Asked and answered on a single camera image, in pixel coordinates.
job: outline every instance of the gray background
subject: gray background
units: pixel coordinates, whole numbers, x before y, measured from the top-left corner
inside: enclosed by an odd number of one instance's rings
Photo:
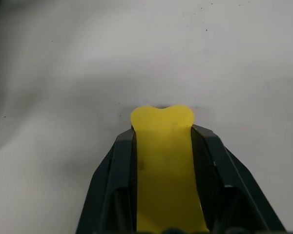
[[[131,111],[171,104],[293,230],[293,0],[2,1],[0,234],[74,233]]]

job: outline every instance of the yellow plastic piece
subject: yellow plastic piece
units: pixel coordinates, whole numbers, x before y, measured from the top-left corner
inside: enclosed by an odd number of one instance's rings
[[[142,106],[131,113],[137,137],[137,231],[208,231],[195,184],[192,110]]]

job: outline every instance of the white surface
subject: white surface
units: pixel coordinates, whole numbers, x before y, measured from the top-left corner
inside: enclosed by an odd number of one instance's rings
[[[293,230],[293,0],[4,1],[0,234],[74,233],[130,112],[179,103]]]

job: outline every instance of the white table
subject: white table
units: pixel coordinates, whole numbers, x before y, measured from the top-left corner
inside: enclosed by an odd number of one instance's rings
[[[0,7],[0,234],[74,233],[140,105],[185,104],[293,230],[293,0]]]

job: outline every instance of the yellow object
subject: yellow object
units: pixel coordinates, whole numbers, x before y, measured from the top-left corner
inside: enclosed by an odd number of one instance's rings
[[[137,231],[208,231],[195,184],[192,110],[142,106],[131,113],[137,137]]]

